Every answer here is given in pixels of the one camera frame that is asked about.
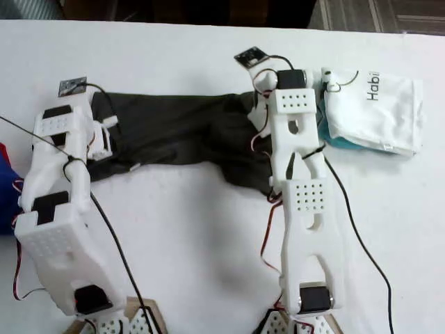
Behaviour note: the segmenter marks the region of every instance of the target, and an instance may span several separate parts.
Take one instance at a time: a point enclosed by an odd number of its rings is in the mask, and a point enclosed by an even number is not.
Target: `hole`
[[[290,120],[287,122],[287,128],[289,130],[289,132],[291,132],[292,134],[297,134],[298,133],[298,123],[296,120]]]

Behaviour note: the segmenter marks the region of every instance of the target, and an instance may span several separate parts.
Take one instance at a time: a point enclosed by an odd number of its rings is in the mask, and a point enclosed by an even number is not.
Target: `black cable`
[[[302,160],[305,160],[305,159],[307,159],[307,158],[309,158],[309,157],[312,157],[314,154],[316,154],[316,153],[320,153],[321,151],[323,151],[323,150],[325,149],[325,147],[326,147],[326,143],[322,144],[322,146],[320,146],[319,148],[316,148],[316,149],[313,150],[312,152],[310,152],[310,153],[304,155],[301,159],[302,159]]]
[[[21,129],[22,131],[26,132],[27,134],[30,134],[31,136],[34,136],[34,137],[36,137],[36,138],[39,138],[41,141],[44,141],[44,142],[46,142],[46,143],[48,143],[48,144],[54,146],[54,147],[57,148],[59,151],[61,151],[61,152],[63,152],[64,154],[66,154],[67,157],[68,157],[68,161],[63,165],[63,174],[65,175],[65,177],[66,177],[66,179],[68,180],[68,182],[70,182],[70,179],[67,177],[67,175],[66,175],[66,173],[65,173],[65,169],[67,168],[67,166],[68,166],[70,163],[72,163],[73,161],[82,161],[83,164],[84,164],[85,167],[86,167],[86,164],[85,164],[85,162],[84,162],[82,159],[73,157],[72,155],[66,153],[64,150],[62,150],[62,149],[58,148],[57,146],[55,146],[53,143],[50,143],[49,141],[44,140],[42,137],[38,136],[37,134],[34,134],[33,132],[28,131],[28,130],[26,130],[26,129],[23,128],[23,127],[20,127],[19,125],[15,124],[13,121],[11,121],[11,120],[9,120],[9,119],[7,119],[7,118],[4,118],[3,116],[0,116],[0,119],[6,121],[7,123],[9,123],[9,124],[15,126],[15,127],[18,128],[18,129]],[[122,259],[122,262],[124,263],[125,269],[127,270],[128,277],[129,277],[129,279],[130,279],[130,281],[131,281],[131,284],[133,285],[133,288],[134,288],[134,290],[135,290],[135,292],[136,292],[136,294],[137,294],[137,296],[138,296],[139,304],[140,304],[141,308],[143,309],[144,316],[145,316],[145,320],[147,321],[147,325],[148,325],[148,330],[149,330],[149,332],[150,332],[151,334],[153,334],[152,325],[150,324],[150,321],[149,321],[149,318],[148,318],[148,315],[147,315],[147,310],[146,310],[147,306],[145,306],[145,304],[144,304],[144,300],[142,299],[142,296],[140,295],[138,286],[137,286],[137,284],[136,284],[136,282],[135,282],[135,280],[134,280],[134,278],[133,278],[133,274],[131,273],[131,270],[130,270],[129,265],[128,265],[128,263],[127,263],[127,259],[125,258],[125,255],[124,255],[124,252],[123,252],[123,250],[122,250],[122,247],[120,246],[120,242],[119,242],[118,236],[117,236],[116,233],[114,232],[113,226],[111,226],[110,221],[108,220],[107,216],[105,215],[104,210],[103,210],[102,207],[100,206],[99,202],[97,201],[97,199],[96,199],[96,197],[94,196],[94,194],[92,193],[92,191],[90,192],[90,197],[91,197],[92,201],[94,202],[96,208],[99,210],[99,213],[101,214],[102,218],[104,219],[106,226],[107,226],[108,229],[110,230],[111,236],[113,237],[114,242],[115,242],[115,244],[116,244],[116,246],[117,246],[117,248],[118,248],[120,257],[121,257],[121,259]]]
[[[131,284],[133,285],[134,291],[136,292],[136,295],[138,296],[138,300],[139,300],[139,304],[141,305],[141,307],[143,308],[143,312],[144,312],[144,317],[145,320],[147,321],[147,325],[148,325],[148,331],[153,334],[153,329],[152,329],[152,325],[150,324],[149,321],[149,317],[147,315],[147,310],[145,309],[145,305],[144,305],[144,300],[142,299],[142,296],[140,295],[138,286],[133,278],[133,274],[131,273],[131,269],[128,265],[127,259],[125,258],[124,255],[124,251],[122,250],[122,247],[120,246],[120,242],[118,237],[116,236],[116,233],[114,232],[113,226],[111,226],[110,221],[108,220],[108,217],[105,215],[104,210],[102,209],[102,207],[100,206],[99,202],[97,201],[96,197],[94,196],[94,194],[92,192],[90,192],[90,196],[92,201],[94,202],[94,204],[96,205],[97,210],[99,211],[100,215],[102,216],[102,218],[105,221],[106,226],[108,227],[108,229],[110,230],[111,236],[114,239],[114,242],[116,243],[116,246],[118,248],[120,257],[122,259],[122,262],[124,262],[124,267],[125,270],[128,273],[128,277],[130,278]]]
[[[268,57],[272,58],[272,59],[281,59],[282,61],[285,61],[287,63],[287,65],[289,65],[291,70],[294,70],[292,63],[288,58],[283,57],[283,56],[278,56],[277,54],[273,54],[272,56],[268,56]]]
[[[34,134],[33,132],[31,132],[31,131],[25,129],[24,127],[21,127],[21,126],[18,125],[18,124],[15,124],[12,120],[9,120],[9,119],[7,119],[7,118],[4,118],[3,116],[0,116],[0,119],[2,119],[2,120],[4,120],[5,122],[7,122],[7,123],[9,123],[9,124],[11,124],[11,125],[13,125],[13,126],[15,126],[16,128],[18,128],[18,129],[20,129],[20,130],[22,130],[22,131],[25,131],[27,134],[30,134],[30,135],[32,135],[32,136],[34,136],[34,137],[36,137],[36,138],[39,138],[41,141],[44,141],[45,143],[50,144],[51,146],[55,147],[57,150],[61,151],[62,153],[65,153],[66,155],[69,155],[68,153],[66,153],[66,152],[65,152],[64,150],[62,150],[61,148],[55,146],[52,142],[47,141],[46,139],[43,139],[41,136],[38,136],[37,134]]]
[[[87,324],[90,324],[90,326],[92,327],[92,329],[94,329],[95,330],[95,334],[97,334],[97,328],[96,328],[96,325],[95,325],[95,323],[94,322],[92,322],[91,320],[89,320],[89,319],[85,319],[85,322],[87,323]]]
[[[374,258],[372,257],[372,255],[369,253],[368,249],[366,248],[366,246],[364,245],[364,242],[362,240],[362,238],[360,237],[360,234],[357,230],[357,227],[355,226],[355,222],[354,222],[354,218],[353,218],[353,213],[351,212],[351,208],[350,208],[350,204],[349,204],[349,198],[348,198],[348,194],[346,193],[346,189],[343,185],[343,183],[341,183],[340,177],[337,175],[337,173],[335,172],[335,170],[333,169],[332,165],[330,164],[330,162],[326,159],[325,157],[325,163],[327,165],[327,167],[330,169],[331,173],[334,175],[335,180],[337,181],[337,183],[340,186],[341,192],[343,193],[343,196],[345,198],[345,202],[346,202],[346,208],[348,209],[348,215],[349,215],[349,219],[350,219],[350,223],[353,226],[353,230],[355,233],[355,236],[357,237],[360,245],[362,246],[364,252],[366,253],[366,255],[368,255],[369,259],[371,260],[371,262],[374,264],[374,266],[376,267],[376,269],[378,270],[378,272],[380,273],[380,275],[383,277],[383,280],[385,280],[385,283],[388,287],[388,322],[389,322],[389,330],[391,331],[391,334],[394,334],[394,330],[392,328],[392,310],[391,310],[391,285],[389,284],[388,278],[386,277],[385,273],[383,272],[383,270],[379,267],[379,265],[377,264],[377,262],[374,260]]]
[[[101,86],[99,86],[99,85],[97,85],[97,84],[95,84],[95,83],[81,82],[81,83],[78,83],[76,86],[74,86],[74,87],[71,88],[71,89],[74,90],[75,88],[80,87],[80,86],[90,86],[90,87],[95,87],[95,88],[97,88],[98,90],[100,90],[101,93],[104,94],[104,96],[105,96],[105,98],[106,98],[106,101],[108,102],[108,105],[110,106],[110,109],[111,109],[111,111],[113,112],[113,114],[114,114],[116,117],[118,116],[118,113],[116,112],[116,108],[115,108],[115,106],[114,106],[114,103],[113,103],[113,101],[112,101],[112,99],[111,99],[110,94],[108,94],[108,93],[107,93]],[[117,129],[119,130],[119,132],[122,133],[122,131],[121,131],[121,129],[120,129],[120,126],[119,126],[119,123],[116,124],[116,127],[117,127]]]

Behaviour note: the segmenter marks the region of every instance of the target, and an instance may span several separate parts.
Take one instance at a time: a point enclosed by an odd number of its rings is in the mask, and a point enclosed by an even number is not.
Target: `perforated plate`
[[[90,324],[85,324],[80,334],[119,334],[120,333],[120,321],[119,319],[113,319],[108,322],[97,323],[97,319],[90,319],[94,325],[96,325],[97,333]]]
[[[41,137],[62,134],[71,130],[72,121],[73,113],[45,118],[38,123],[38,126],[35,127],[35,132]]]
[[[261,334],[285,334],[287,322],[280,312],[272,311],[264,324]]]
[[[316,113],[315,91],[311,88],[276,89],[270,98],[277,113]]]
[[[296,210],[301,213],[318,214],[325,211],[325,180],[295,180],[290,184]]]
[[[311,326],[314,327],[314,334],[336,334],[334,330],[331,329],[325,317],[305,317],[297,321],[298,334],[311,334]],[[288,322],[283,318],[279,311],[270,312],[266,323],[264,324],[261,334],[287,334],[294,333],[293,326],[295,322],[291,323],[290,328],[288,328]]]
[[[147,311],[148,319],[152,325],[153,334],[161,334],[157,331],[150,313]],[[130,334],[148,334],[147,320],[145,320],[144,312],[140,308],[130,323]]]

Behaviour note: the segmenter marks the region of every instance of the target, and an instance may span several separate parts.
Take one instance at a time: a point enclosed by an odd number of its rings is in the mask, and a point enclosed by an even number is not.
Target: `teal fabric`
[[[335,148],[345,148],[349,150],[361,150],[362,148],[365,148],[361,145],[357,145],[354,143],[351,143],[350,141],[346,140],[345,138],[338,137],[338,138],[332,138],[329,134],[329,127],[327,123],[326,118],[326,108],[325,108],[325,100],[321,100],[318,108],[318,112],[321,112],[321,123],[318,126],[318,135],[327,143],[329,143],[331,146],[334,146]]]

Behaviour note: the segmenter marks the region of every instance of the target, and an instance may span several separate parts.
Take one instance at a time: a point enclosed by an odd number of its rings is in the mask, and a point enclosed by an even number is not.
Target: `black fabric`
[[[110,93],[118,113],[120,133],[110,128],[116,153],[103,161],[88,162],[92,181],[125,173],[140,164],[186,165],[210,161],[224,178],[237,186],[268,193],[271,176],[269,138],[258,138],[248,120],[252,93],[221,96],[151,96]],[[92,99],[94,119],[112,115],[102,93]]]

